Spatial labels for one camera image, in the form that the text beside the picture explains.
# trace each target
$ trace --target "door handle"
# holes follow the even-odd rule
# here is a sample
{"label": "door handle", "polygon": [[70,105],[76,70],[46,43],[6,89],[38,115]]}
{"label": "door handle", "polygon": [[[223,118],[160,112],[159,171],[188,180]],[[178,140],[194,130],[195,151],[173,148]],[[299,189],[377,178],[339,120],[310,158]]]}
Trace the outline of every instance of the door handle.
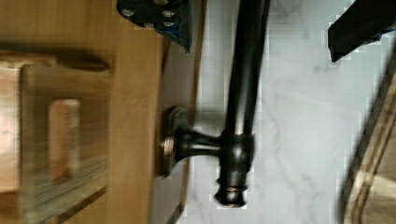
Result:
{"label": "door handle", "polygon": [[169,176],[180,162],[193,156],[219,158],[219,191],[215,198],[230,207],[246,204],[243,192],[253,162],[252,132],[270,0],[242,0],[236,28],[233,71],[224,131],[221,136],[196,132],[187,110],[165,112],[159,172]]}

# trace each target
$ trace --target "marble tile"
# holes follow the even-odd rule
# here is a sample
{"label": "marble tile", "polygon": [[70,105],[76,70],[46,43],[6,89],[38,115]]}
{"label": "marble tile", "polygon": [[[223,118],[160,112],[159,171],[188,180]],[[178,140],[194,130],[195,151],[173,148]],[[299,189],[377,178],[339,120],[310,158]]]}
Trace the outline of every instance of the marble tile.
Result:
{"label": "marble tile", "polygon": [[[196,129],[220,134],[238,1],[208,1]],[[218,161],[192,160],[179,224],[335,224],[336,200],[394,35],[331,63],[327,29],[350,0],[274,0],[255,117],[247,205],[213,199]]]}

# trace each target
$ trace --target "door lever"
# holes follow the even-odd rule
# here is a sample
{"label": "door lever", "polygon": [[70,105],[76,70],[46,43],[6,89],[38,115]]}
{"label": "door lever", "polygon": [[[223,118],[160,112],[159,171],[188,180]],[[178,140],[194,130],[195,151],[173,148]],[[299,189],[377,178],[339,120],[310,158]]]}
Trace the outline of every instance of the door lever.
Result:
{"label": "door lever", "polygon": [[224,131],[214,137],[196,132],[188,112],[172,107],[165,113],[161,143],[160,173],[169,176],[173,168],[192,156],[219,158],[219,191],[215,198],[230,207],[246,204],[244,191],[254,156],[252,126],[270,0],[241,0],[236,28],[233,71]]}

